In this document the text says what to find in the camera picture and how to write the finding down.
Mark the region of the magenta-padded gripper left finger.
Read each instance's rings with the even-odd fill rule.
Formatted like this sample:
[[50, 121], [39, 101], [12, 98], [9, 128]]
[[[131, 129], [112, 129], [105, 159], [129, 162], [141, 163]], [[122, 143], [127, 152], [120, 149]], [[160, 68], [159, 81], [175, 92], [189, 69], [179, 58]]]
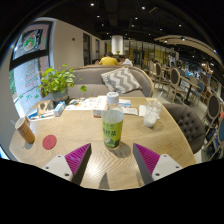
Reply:
[[57, 155], [43, 170], [80, 185], [92, 153], [91, 144], [83, 145], [67, 155]]

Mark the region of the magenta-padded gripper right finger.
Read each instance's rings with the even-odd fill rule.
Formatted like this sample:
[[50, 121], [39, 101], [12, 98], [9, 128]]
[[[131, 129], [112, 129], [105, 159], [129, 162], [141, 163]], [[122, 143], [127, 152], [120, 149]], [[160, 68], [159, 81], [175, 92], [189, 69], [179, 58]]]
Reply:
[[168, 154], [159, 155], [137, 143], [133, 144], [133, 154], [145, 185], [182, 169]]

